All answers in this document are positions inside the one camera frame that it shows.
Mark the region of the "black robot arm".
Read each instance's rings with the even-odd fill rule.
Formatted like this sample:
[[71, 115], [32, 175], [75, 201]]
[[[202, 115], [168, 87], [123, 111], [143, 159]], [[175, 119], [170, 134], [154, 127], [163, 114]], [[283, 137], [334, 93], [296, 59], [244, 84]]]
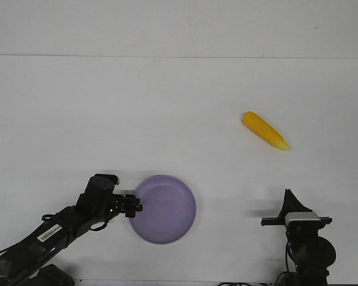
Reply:
[[286, 270], [278, 275], [274, 285], [328, 284], [328, 267], [335, 263], [337, 253], [319, 231], [331, 223], [331, 217], [318, 216], [302, 205], [290, 189], [285, 190], [279, 214], [261, 219], [262, 226], [285, 227]]
[[74, 279], [49, 261], [89, 231], [101, 231], [117, 215], [134, 218], [140, 199], [115, 194], [116, 175], [92, 176], [73, 206], [42, 216], [30, 235], [0, 251], [0, 285], [74, 285]]

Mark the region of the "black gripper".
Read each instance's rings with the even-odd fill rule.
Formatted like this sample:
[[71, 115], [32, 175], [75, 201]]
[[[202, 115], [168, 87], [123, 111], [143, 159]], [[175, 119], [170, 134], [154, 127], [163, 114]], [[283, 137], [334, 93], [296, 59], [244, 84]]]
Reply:
[[[263, 217], [261, 219], [262, 226], [285, 226], [285, 216], [289, 212], [312, 212], [312, 209], [304, 206], [294, 195], [290, 189], [285, 189], [282, 209], [278, 217]], [[314, 235], [318, 230], [332, 223], [331, 217], [320, 217], [321, 222], [318, 223], [298, 223], [286, 227], [289, 233], [294, 235]]]
[[[96, 219], [113, 219], [119, 214], [116, 209], [117, 202], [121, 199], [120, 195], [113, 193], [119, 178], [116, 175], [95, 174], [92, 176], [82, 194], [82, 208]], [[122, 204], [124, 205], [123, 214], [127, 218], [135, 218], [138, 212], [143, 211], [140, 200], [131, 194], [125, 194]]]

